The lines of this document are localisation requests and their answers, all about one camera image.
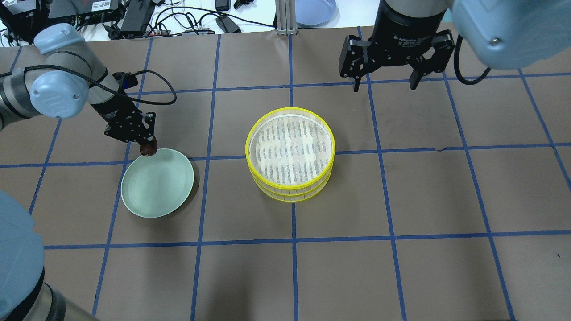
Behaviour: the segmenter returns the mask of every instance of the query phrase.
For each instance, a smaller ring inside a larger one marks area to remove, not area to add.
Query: sticker
[[[94,2],[91,5],[91,11],[107,10],[111,7],[111,0]]]

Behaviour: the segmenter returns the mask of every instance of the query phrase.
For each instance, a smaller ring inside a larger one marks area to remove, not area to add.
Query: bolt
[[[490,41],[490,45],[492,45],[492,46],[497,46],[497,45],[500,44],[500,42],[501,42],[501,39],[500,39],[500,38],[493,38],[493,39]]]

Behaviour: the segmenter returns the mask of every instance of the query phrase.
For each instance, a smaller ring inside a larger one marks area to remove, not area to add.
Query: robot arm
[[[571,0],[381,0],[371,37],[346,37],[340,76],[353,78],[358,91],[363,76],[384,66],[411,65],[411,89],[423,76],[441,73],[455,48],[450,30],[436,33],[447,8],[459,34],[490,68],[522,68],[571,46]],[[434,54],[424,58],[431,47]]]
[[[123,88],[71,25],[61,23],[43,30],[35,38],[35,47],[44,55],[44,65],[17,69],[0,78],[0,130],[39,114],[70,118],[89,102],[107,122],[105,135],[139,143],[142,155],[156,153],[155,113],[143,114],[126,98]],[[94,79],[119,95],[57,67]]]

